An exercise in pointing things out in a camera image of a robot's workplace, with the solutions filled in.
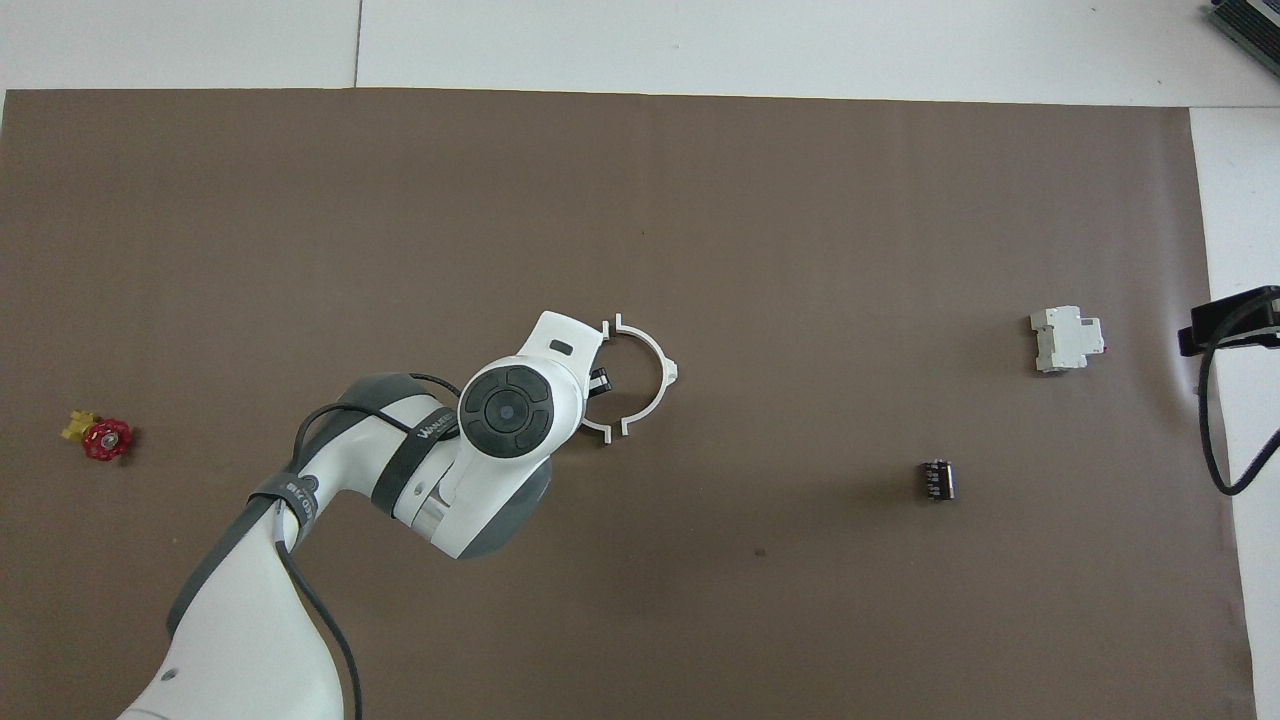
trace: brown paper mat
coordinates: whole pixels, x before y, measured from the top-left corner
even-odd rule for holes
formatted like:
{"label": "brown paper mat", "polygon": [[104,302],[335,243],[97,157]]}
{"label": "brown paper mat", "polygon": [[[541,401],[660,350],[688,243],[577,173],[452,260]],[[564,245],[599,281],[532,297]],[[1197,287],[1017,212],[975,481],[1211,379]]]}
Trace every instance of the brown paper mat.
{"label": "brown paper mat", "polygon": [[[571,441],[492,559],[334,503],[300,562],[366,716],[1253,716],[1175,351],[1185,110],[59,91],[0,143],[0,715],[114,716],[308,410],[461,383],[554,309],[623,311],[680,380]],[[1061,304],[1110,352],[1041,377]],[[611,361],[641,405],[644,355]],[[131,461],[61,441],[74,407],[137,424]]]}

